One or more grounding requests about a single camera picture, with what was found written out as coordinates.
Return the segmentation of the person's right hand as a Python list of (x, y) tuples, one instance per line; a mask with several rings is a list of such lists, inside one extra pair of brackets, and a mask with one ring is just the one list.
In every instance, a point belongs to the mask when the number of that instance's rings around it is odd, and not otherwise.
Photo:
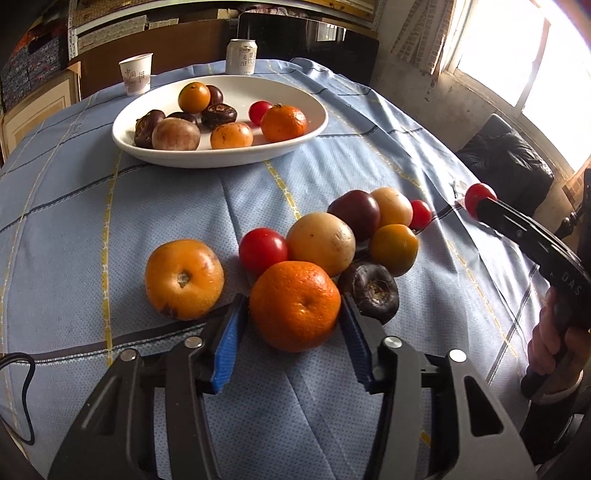
[[(551, 287), (545, 296), (545, 304), (539, 314), (539, 322), (534, 327), (532, 339), (528, 344), (529, 366), (539, 375), (550, 375), (545, 396), (556, 402), (575, 391), (583, 378), (583, 370), (590, 358), (590, 332), (576, 326), (570, 327), (564, 337), (557, 331), (554, 306), (558, 293)], [(562, 346), (566, 346), (572, 356), (565, 369), (554, 374), (557, 367), (555, 356)]]

